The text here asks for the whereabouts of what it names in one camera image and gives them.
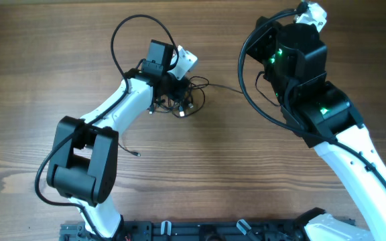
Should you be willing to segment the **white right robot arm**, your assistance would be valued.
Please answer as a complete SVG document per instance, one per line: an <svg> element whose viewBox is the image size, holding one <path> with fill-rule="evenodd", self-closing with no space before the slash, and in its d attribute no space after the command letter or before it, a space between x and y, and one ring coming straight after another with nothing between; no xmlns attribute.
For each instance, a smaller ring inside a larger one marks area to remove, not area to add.
<svg viewBox="0 0 386 241"><path fill-rule="evenodd" d="M263 64L283 114L279 126L303 138L339 178L367 223L345 224L321 208L301 215L295 231L306 240L386 240L386 166L364 120L349 97L326 80L327 48L319 23L282 25L279 16L261 17L245 40L245 58Z"/></svg>

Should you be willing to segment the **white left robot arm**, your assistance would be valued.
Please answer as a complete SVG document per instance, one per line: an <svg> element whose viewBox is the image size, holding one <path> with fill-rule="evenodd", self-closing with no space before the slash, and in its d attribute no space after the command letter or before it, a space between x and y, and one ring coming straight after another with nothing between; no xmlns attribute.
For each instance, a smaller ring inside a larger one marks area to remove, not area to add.
<svg viewBox="0 0 386 241"><path fill-rule="evenodd" d="M58 123L52 151L38 171L46 170L48 185L80 211L82 239L122 240L123 216L111 197L119 136L162 96L181 101L189 85L186 74L198 58L182 46L153 40L141 63L124 74L118 89L95 110Z"/></svg>

